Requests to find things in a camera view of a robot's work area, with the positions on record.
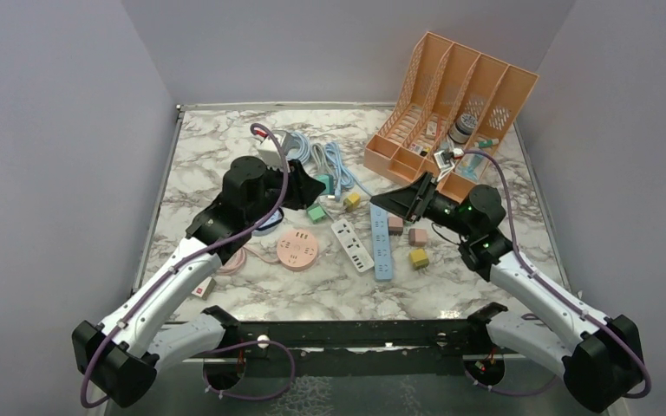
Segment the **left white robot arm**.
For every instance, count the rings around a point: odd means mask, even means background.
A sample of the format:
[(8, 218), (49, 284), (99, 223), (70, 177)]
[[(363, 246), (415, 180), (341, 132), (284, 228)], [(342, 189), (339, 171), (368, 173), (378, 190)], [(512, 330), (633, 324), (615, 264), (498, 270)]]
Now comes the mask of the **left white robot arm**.
[(235, 159), (219, 195), (198, 213), (163, 266), (133, 296), (99, 323), (81, 322), (72, 343), (82, 373), (81, 403), (94, 385), (121, 407), (136, 403), (158, 373), (196, 354), (234, 351), (235, 319), (213, 307), (176, 328), (168, 318), (206, 278), (213, 276), (279, 208), (304, 210), (324, 191), (297, 159), (268, 167), (253, 156)]

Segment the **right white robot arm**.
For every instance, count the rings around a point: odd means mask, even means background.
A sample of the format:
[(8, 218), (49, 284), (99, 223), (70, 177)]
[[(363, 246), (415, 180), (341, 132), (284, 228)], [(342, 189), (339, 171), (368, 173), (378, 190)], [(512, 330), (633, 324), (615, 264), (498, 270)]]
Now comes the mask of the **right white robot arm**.
[(490, 185), (476, 185), (456, 202), (437, 190), (430, 173), (371, 198), (409, 222), (426, 218), (461, 238), (458, 252), (469, 270), (530, 309), (534, 322), (494, 305), (470, 316), (467, 345), (485, 353), (502, 347), (525, 356), (561, 380), (573, 399), (601, 413), (620, 399), (639, 399), (652, 384), (637, 325), (610, 317), (575, 297), (524, 257), (516, 237), (500, 230), (511, 204)]

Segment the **green charger plug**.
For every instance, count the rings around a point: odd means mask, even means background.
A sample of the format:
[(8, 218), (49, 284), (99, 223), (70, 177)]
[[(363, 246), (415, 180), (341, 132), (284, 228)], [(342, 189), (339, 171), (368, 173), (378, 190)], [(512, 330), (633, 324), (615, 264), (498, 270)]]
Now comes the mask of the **green charger plug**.
[(318, 224), (328, 217), (326, 210), (320, 204), (311, 205), (306, 209), (306, 212), (313, 224)]

